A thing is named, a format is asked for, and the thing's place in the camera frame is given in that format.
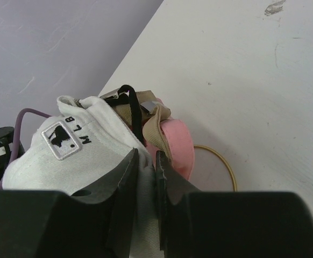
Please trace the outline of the pink baseball cap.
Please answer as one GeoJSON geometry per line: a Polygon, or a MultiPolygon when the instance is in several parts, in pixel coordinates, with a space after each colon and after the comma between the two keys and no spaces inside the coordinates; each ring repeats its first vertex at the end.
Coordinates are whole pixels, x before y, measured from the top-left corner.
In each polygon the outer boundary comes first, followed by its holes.
{"type": "Polygon", "coordinates": [[[195,151],[186,124],[172,118],[171,110],[159,99],[145,101],[140,106],[148,116],[143,124],[143,137],[147,150],[151,155],[163,151],[173,169],[189,180],[195,165],[195,151]]]}

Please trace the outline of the black baseball cap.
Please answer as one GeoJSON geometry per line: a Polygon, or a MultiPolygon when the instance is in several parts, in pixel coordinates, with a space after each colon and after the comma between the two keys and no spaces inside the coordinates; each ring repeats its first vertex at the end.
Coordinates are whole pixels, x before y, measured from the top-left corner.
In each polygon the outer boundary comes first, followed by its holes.
{"type": "Polygon", "coordinates": [[[142,112],[135,90],[130,85],[106,93],[100,97],[113,108],[116,114],[131,129],[137,139],[143,144],[142,112]]]}

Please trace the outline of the white baseball cap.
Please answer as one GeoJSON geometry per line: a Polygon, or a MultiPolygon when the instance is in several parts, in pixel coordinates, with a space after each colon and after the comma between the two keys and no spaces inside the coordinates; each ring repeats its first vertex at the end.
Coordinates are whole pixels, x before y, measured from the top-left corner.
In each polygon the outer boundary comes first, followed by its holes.
{"type": "Polygon", "coordinates": [[[154,204],[152,157],[123,120],[101,98],[57,100],[59,116],[47,118],[30,148],[3,176],[5,190],[59,190],[71,195],[113,170],[132,150],[139,152],[137,213],[131,257],[163,257],[154,204]]]}

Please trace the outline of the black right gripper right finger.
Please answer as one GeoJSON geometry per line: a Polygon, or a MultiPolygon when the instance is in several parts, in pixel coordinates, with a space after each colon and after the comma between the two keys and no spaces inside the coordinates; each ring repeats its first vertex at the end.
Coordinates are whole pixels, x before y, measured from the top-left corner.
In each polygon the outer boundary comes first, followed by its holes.
{"type": "Polygon", "coordinates": [[[155,178],[165,257],[313,257],[313,217],[292,192],[205,192],[162,151],[155,178]]]}

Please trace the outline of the beige baseball cap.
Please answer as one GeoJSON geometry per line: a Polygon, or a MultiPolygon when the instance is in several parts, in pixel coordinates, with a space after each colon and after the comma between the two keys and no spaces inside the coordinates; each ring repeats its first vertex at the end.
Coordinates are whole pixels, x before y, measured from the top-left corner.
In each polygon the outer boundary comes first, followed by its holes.
{"type": "Polygon", "coordinates": [[[158,101],[154,93],[150,90],[135,91],[125,85],[100,98],[109,104],[146,147],[155,147],[172,159],[168,140],[161,129],[161,123],[170,118],[171,110],[158,101]]]}

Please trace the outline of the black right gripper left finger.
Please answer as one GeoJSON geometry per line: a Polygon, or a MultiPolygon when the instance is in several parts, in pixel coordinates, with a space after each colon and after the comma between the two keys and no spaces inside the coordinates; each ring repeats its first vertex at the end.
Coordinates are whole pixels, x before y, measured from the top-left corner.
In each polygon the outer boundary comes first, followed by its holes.
{"type": "Polygon", "coordinates": [[[0,257],[128,257],[139,153],[73,195],[0,190],[0,257]]]}

